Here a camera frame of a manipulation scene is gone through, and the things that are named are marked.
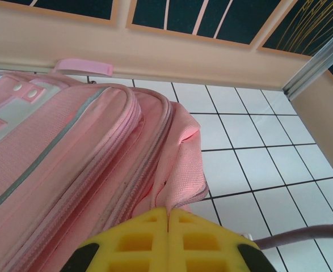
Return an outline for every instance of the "wall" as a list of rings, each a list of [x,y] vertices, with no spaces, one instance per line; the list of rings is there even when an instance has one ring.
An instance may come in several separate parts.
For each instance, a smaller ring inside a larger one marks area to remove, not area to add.
[[[333,80],[321,75],[292,104],[333,167]]]
[[[306,58],[257,48],[291,3],[281,1],[248,49],[126,29],[130,0],[120,1],[116,27],[0,8],[0,67],[52,67],[77,57],[113,63],[117,74],[276,89]]]

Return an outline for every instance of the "metal strip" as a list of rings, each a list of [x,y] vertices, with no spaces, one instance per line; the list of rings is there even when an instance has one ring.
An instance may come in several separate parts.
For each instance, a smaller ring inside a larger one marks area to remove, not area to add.
[[[331,65],[333,65],[333,38],[285,84],[284,93],[290,100],[295,99]]]
[[[81,117],[86,108],[96,100],[106,88],[103,88],[88,98],[79,108],[73,119],[59,132],[59,134],[50,142],[43,152],[34,160],[34,162],[25,170],[24,173],[13,183],[5,192],[0,195],[0,205],[23,183],[23,181],[36,169],[36,167],[44,160],[54,146],[64,137],[64,135],[73,127],[75,122]]]

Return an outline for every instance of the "pink backpack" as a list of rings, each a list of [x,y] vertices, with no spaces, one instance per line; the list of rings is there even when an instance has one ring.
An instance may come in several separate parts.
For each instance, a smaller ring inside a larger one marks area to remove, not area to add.
[[[88,237],[208,191],[183,106],[59,70],[112,74],[79,59],[47,75],[0,72],[0,271],[59,271]]]

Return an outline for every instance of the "yellow object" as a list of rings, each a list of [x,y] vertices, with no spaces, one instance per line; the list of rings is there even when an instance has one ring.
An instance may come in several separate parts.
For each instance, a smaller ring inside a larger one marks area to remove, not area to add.
[[[166,209],[157,208],[88,239],[62,271],[274,271],[250,269],[240,245],[263,256],[254,242],[228,229],[181,209],[172,210],[168,220]],[[256,257],[247,255],[248,262]]]

